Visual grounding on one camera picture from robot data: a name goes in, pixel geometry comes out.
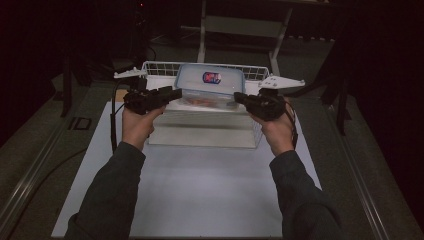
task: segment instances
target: metal rail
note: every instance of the metal rail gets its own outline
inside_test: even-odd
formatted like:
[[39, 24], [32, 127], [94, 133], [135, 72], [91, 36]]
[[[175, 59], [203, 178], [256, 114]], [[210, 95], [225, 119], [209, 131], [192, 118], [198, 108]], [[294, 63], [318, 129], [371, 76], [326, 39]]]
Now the metal rail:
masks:
[[[82, 96], [85, 96], [87, 90], [81, 92]], [[75, 104], [68, 112], [65, 118], [61, 118], [60, 121], [55, 126], [53, 132], [50, 134], [46, 143], [43, 145], [31, 166], [28, 168], [27, 172], [20, 179], [16, 185], [13, 193], [6, 202], [5, 206], [0, 212], [0, 240], [6, 240], [10, 237], [14, 226], [19, 220], [19, 216], [22, 214], [25, 204], [27, 204], [28, 198], [33, 193], [34, 188], [36, 187], [37, 181], [40, 179], [40, 174], [43, 170], [43, 167], [47, 160], [49, 159], [53, 149], [58, 142], [59, 138], [62, 136], [64, 129], [69, 125], [76, 111], [76, 107], [79, 104]]]
[[356, 188], [356, 191], [359, 195], [359, 200], [362, 203], [362, 207], [364, 208], [365, 214], [367, 215], [368, 221], [371, 225], [371, 229], [374, 233], [376, 239], [386, 240], [390, 239], [386, 227], [384, 226], [378, 209], [374, 203], [374, 199], [368, 191], [367, 185], [362, 177], [361, 171], [357, 165], [356, 159], [353, 156], [352, 150], [350, 148], [349, 142], [346, 137], [340, 135], [340, 132], [337, 128], [335, 122], [335, 111], [330, 107], [329, 109], [325, 109], [325, 113], [329, 119], [331, 128], [334, 132], [334, 135], [337, 136], [340, 147], [343, 150], [344, 154], [347, 157], [349, 164], [349, 172], [352, 175], [353, 184]]

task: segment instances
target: box lid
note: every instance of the box lid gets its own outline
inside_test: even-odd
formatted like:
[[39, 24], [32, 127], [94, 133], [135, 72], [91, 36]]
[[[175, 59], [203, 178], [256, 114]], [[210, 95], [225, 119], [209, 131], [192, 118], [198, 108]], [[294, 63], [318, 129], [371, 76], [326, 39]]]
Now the box lid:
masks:
[[183, 64], [175, 81], [177, 88], [232, 95], [244, 91], [244, 74], [239, 69]]

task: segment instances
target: white wire basket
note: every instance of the white wire basket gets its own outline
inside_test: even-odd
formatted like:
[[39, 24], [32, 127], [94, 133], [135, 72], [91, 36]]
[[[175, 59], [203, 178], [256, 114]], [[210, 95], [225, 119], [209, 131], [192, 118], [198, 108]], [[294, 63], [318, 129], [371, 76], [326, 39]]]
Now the white wire basket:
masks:
[[[147, 72], [148, 88], [173, 86], [182, 64], [185, 63], [145, 62], [142, 70]], [[257, 88], [257, 82], [269, 76], [266, 67], [195, 64], [242, 71], [248, 94], [254, 94], [248, 89]], [[258, 146], [261, 137], [260, 125], [250, 118], [243, 105], [240, 105], [236, 111], [221, 111], [182, 106], [178, 104], [178, 101], [173, 101], [168, 105], [165, 113], [155, 120], [155, 132], [150, 136], [149, 144], [254, 149]]]
[[[155, 62], [146, 61], [143, 64], [142, 70], [145, 70], [148, 75], [156, 76], [174, 76], [178, 74], [178, 70], [184, 62]], [[224, 68], [238, 69], [243, 72], [246, 81], [263, 81], [270, 74], [268, 68], [258, 66], [245, 65], [230, 65], [230, 64], [215, 64], [215, 63], [190, 63], [205, 66], [215, 66]]]

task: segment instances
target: hand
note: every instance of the hand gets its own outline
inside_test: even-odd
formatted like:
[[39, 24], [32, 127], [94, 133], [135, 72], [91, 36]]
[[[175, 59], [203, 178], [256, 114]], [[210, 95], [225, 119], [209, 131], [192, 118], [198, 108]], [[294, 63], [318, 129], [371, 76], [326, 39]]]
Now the hand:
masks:
[[[286, 103], [286, 107], [288, 108], [290, 116], [293, 118], [290, 105]], [[268, 122], [252, 114], [250, 114], [250, 117], [262, 125], [262, 132], [265, 135], [274, 156], [278, 156], [289, 150], [294, 150], [292, 142], [293, 125], [286, 113], [281, 115], [280, 118]]]
[[122, 141], [143, 150], [144, 142], [154, 131], [153, 120], [163, 111], [165, 106], [140, 115], [125, 108], [122, 112]]

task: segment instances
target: white bracket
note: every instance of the white bracket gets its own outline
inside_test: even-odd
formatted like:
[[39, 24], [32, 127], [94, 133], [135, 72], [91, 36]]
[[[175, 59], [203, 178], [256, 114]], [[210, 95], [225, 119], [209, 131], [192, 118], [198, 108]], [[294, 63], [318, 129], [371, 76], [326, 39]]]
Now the white bracket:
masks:
[[305, 86], [305, 80], [298, 81], [298, 80], [283, 78], [279, 76], [269, 76], [265, 80], [259, 82], [258, 86], [260, 88], [269, 88], [269, 89], [302, 87], [302, 86]]
[[140, 70], [134, 67], [132, 70], [125, 71], [123, 73], [117, 73], [115, 72], [115, 75], [113, 78], [126, 78], [126, 77], [134, 77], [134, 76], [141, 76], [141, 75], [147, 75], [146, 70]]

